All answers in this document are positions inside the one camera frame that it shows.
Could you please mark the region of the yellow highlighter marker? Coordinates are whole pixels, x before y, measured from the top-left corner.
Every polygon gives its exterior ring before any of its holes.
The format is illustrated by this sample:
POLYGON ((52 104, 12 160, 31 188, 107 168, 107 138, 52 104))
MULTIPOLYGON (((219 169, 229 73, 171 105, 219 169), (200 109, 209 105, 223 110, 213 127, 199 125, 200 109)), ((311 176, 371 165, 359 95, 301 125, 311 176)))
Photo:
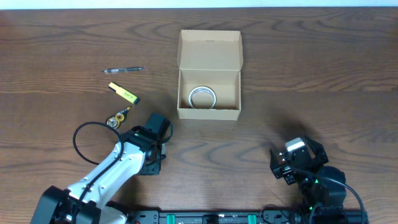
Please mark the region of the yellow highlighter marker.
POLYGON ((122 86, 118 85, 115 82, 111 82, 108 85, 108 88, 134 105, 137 105, 140 101, 140 98, 138 96, 126 90, 125 88, 123 88, 122 86))

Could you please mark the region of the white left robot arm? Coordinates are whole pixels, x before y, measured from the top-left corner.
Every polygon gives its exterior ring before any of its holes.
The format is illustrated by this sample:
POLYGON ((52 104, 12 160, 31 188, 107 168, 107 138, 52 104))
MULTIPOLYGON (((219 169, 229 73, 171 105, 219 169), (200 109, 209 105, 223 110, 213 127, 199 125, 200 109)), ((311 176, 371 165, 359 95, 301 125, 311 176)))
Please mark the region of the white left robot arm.
POLYGON ((31 222, 126 223, 127 214, 108 202, 132 176, 159 174, 168 129, 146 124, 118 134, 111 154, 89 174, 64 190, 51 186, 42 194, 31 222))

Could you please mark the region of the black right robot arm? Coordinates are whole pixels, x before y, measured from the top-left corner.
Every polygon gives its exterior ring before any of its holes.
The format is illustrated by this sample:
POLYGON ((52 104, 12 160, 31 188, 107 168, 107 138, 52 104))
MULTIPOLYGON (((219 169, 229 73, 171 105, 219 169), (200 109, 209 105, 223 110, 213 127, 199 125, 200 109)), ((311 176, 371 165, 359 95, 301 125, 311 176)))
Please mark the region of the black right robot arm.
POLYGON ((270 152, 270 169, 276 179, 297 184, 302 195, 303 204, 289 212, 289 222, 342 221, 346 178, 344 172, 325 165, 328 157, 323 145, 304 136, 287 142, 285 148, 278 154, 270 152))

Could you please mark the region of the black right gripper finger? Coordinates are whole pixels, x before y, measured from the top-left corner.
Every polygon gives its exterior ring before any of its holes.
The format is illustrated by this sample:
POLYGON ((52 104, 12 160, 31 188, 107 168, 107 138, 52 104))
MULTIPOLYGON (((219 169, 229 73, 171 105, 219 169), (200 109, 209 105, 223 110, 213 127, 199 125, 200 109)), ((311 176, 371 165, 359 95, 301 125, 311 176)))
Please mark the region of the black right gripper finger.
POLYGON ((322 161, 325 161, 326 160, 326 152, 325 152, 323 145, 320 144, 319 142, 316 142, 316 141, 310 139, 308 136, 304 136, 304 138, 305 138, 308 146, 314 153, 315 157, 322 161))
POLYGON ((280 169, 280 165, 278 163, 277 157, 274 154, 273 150, 270 150, 270 155, 271 155, 271 159, 270 159, 270 169, 271 170, 278 170, 280 169))

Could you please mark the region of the white masking tape roll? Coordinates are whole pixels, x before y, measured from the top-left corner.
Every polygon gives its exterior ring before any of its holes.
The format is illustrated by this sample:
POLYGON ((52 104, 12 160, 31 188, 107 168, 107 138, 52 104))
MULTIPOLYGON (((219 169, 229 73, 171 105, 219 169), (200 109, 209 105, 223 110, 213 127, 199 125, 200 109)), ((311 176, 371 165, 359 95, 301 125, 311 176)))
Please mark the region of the white masking tape roll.
POLYGON ((198 87, 194 88, 194 89, 189 93, 189 96, 188 96, 189 105, 190 105, 193 109, 195 109, 195 105, 194 105, 194 103, 193 103, 193 97, 194 97, 194 95, 196 95, 197 93, 200 93, 200 92, 207 93, 207 94, 209 94, 209 95, 212 97, 213 103, 212 103, 212 105, 210 106, 210 109, 213 109, 214 106, 216 105, 217 97, 216 97, 215 92, 214 92, 211 88, 209 88, 209 87, 207 87, 207 86, 198 86, 198 87))

